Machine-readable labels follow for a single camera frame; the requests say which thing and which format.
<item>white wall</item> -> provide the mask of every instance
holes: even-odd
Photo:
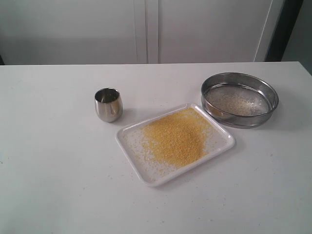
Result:
[[[312,1],[301,6],[283,61],[299,61],[312,74]]]
[[[270,36],[282,0],[159,0],[159,61],[254,61],[266,25]]]
[[[5,64],[137,63],[134,20],[134,0],[0,0],[0,54]]]

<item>rectangular tray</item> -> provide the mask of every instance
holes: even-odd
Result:
[[[206,149],[209,149],[209,153],[204,155],[199,160],[178,169],[169,165],[160,164],[158,162],[151,162],[152,160],[148,160],[146,156],[143,156],[141,154],[141,139],[143,134],[140,129],[157,119],[187,108],[193,108],[196,112],[203,116],[213,128],[211,133],[212,135],[205,141],[205,147]],[[235,139],[231,134],[229,134],[223,127],[221,127],[219,123],[217,123],[198,105],[192,103],[177,106],[166,112],[159,113],[158,115],[147,120],[124,127],[117,132],[116,140],[125,153],[137,176],[146,185],[153,187],[168,182],[182,173],[189,171],[190,169],[208,161],[209,159],[212,159],[213,157],[229,150],[235,145]]]

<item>yellow grain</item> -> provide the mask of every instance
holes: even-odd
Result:
[[[176,168],[203,157],[211,125],[193,108],[156,120],[142,128],[142,147],[154,155],[153,160]]]

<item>stainless steel cup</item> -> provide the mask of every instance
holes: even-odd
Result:
[[[105,88],[96,92],[97,116],[105,122],[113,122],[122,114],[122,101],[118,90]]]

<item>white cabinet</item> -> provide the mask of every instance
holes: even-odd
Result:
[[[1,0],[6,64],[261,61],[283,0]]]

